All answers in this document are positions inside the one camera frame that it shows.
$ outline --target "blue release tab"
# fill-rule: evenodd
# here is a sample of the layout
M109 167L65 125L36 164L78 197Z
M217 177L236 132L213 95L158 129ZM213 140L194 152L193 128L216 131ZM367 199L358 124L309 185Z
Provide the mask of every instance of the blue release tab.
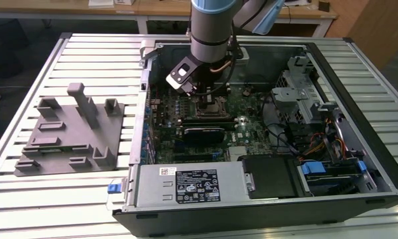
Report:
M302 173L310 174L310 173L325 173L325 167L321 162L306 162L301 165Z
M362 161L358 161L358 167L362 173L367 170L366 164Z
M228 10L237 0L192 0L194 8L205 14L218 14Z
M261 22L256 26L253 33L257 33L260 35L268 34L268 32L272 29L272 26L276 22L278 13L281 11L281 8L284 7L285 0L277 0L274 6L272 7L270 11L266 13L265 17L262 18Z
M121 184L109 184L108 185L108 194L121 193Z

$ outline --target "floor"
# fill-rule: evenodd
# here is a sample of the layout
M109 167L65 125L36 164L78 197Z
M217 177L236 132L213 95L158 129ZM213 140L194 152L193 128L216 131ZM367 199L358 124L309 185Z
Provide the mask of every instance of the floor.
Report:
M134 21L86 21L53 20L52 27L44 28L41 20L21 19L30 45L16 51L17 58L24 65L24 71L14 77L0 79L0 137L12 120L18 105L29 90L29 86L41 70L49 53L54 47L61 32L77 33L138 33ZM186 22L148 22L150 34L184 34ZM386 78L398 90L398 53L382 70Z

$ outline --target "metal workbench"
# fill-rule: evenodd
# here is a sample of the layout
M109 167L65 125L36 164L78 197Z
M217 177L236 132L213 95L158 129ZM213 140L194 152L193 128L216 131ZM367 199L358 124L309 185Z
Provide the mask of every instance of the metal workbench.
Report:
M170 35L73 34L61 38L0 140L0 239L129 239L129 231L108 210L106 186L128 175L130 139L142 77L144 39L185 40ZM398 93L353 43L342 39L240 37L248 41L314 42L398 162ZM45 176L13 176L36 118L41 97L66 96L70 82L82 82L96 103L117 98L125 104L118 170ZM329 92L323 83L322 89ZM112 199L121 205L122 196ZM370 211L343 223L248 230L176 238L398 238L398 206Z

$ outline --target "motherboard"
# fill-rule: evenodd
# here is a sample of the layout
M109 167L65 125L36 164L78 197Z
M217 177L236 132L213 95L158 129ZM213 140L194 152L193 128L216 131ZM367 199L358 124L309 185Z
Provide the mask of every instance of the motherboard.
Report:
M200 107L198 97L181 96L173 89L160 93L160 89L152 89L157 164L233 161L229 152L238 150L272 152L261 116L265 94L252 86L229 86L206 107Z

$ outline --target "wooden table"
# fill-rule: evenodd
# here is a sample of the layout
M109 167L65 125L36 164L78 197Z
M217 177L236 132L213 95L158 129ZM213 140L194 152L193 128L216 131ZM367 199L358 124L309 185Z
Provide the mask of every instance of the wooden table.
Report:
M104 9L89 9L88 0L0 0L0 18L136 20L141 34L148 34L148 20L188 21L189 15L190 0L136 0L133 5ZM337 16L296 6L282 9L276 23L318 25L313 36L323 37Z

